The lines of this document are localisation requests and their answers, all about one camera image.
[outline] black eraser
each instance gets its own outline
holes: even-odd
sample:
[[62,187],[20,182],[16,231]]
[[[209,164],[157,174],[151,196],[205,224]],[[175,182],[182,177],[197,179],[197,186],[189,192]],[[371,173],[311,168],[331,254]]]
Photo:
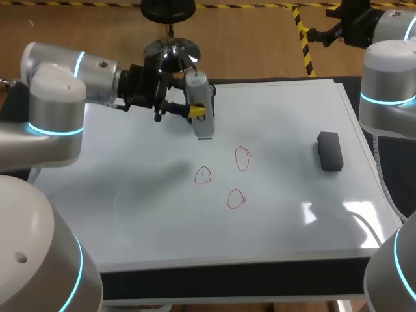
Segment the black eraser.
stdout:
[[318,136],[320,166],[324,171],[341,171],[344,166],[338,133],[321,132]]

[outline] black stool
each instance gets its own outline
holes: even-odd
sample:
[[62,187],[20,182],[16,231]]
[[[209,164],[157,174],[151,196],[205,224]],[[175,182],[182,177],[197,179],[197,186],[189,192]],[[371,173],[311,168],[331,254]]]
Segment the black stool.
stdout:
[[159,70],[166,73],[195,68],[201,59],[200,49],[190,40],[175,38],[173,28],[173,24],[194,15],[195,0],[142,0],[140,8],[148,20],[166,25],[166,39],[148,45],[144,56],[160,58]]

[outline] wooden floor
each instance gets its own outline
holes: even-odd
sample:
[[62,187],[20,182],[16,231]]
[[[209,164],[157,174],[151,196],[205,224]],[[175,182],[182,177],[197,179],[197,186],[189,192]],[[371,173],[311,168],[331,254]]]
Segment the wooden floor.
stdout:
[[[284,0],[286,3],[300,0]],[[134,3],[134,0],[107,2]],[[199,4],[254,4],[256,0],[197,0]],[[304,0],[304,3],[316,1]],[[306,27],[326,30],[337,21],[323,8],[301,8]],[[196,42],[198,68],[210,78],[307,77],[292,12],[283,8],[197,9],[175,25],[175,35]],[[48,42],[118,59],[124,68],[142,63],[142,52],[164,36],[164,27],[146,20],[137,8],[0,6],[0,77],[20,76],[20,58],[32,41]],[[329,48],[309,44],[318,77],[361,75],[363,50],[337,41]],[[4,92],[0,92],[0,103]],[[192,305],[191,312],[269,311],[269,305]],[[175,307],[180,312],[182,307]],[[327,312],[326,303],[274,304],[276,312]]]

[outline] whiteboard surface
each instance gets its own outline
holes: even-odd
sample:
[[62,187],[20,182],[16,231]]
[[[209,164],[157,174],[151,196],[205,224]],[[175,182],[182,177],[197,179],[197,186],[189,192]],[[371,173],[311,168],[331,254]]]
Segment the whiteboard surface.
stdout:
[[[370,256],[372,232],[383,242],[397,229],[343,87],[217,90],[212,140],[178,116],[87,105],[79,160],[42,170],[35,185],[100,271]],[[339,134],[341,172],[320,169],[321,131]]]

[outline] hazard tape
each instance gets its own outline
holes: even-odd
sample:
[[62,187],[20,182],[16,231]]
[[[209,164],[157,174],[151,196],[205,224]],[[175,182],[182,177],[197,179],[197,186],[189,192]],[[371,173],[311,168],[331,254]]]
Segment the hazard tape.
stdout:
[[312,66],[311,52],[309,52],[309,44],[307,41],[307,35],[302,25],[302,20],[300,19],[299,7],[292,7],[292,13],[294,21],[296,22],[296,27],[298,29],[300,44],[302,46],[302,53],[304,54],[304,64],[306,68],[307,75],[309,77],[316,77],[315,71]]
[[[140,8],[140,3],[100,3],[100,2],[66,2],[66,1],[50,1],[50,2],[30,2],[30,1],[0,1],[0,5],[38,5],[38,6],[70,6],[70,7],[124,7],[124,8]],[[372,3],[375,7],[416,7],[415,3]],[[296,7],[324,7],[329,10],[336,9],[339,3],[269,3],[256,5],[196,5],[197,8],[296,8]]]

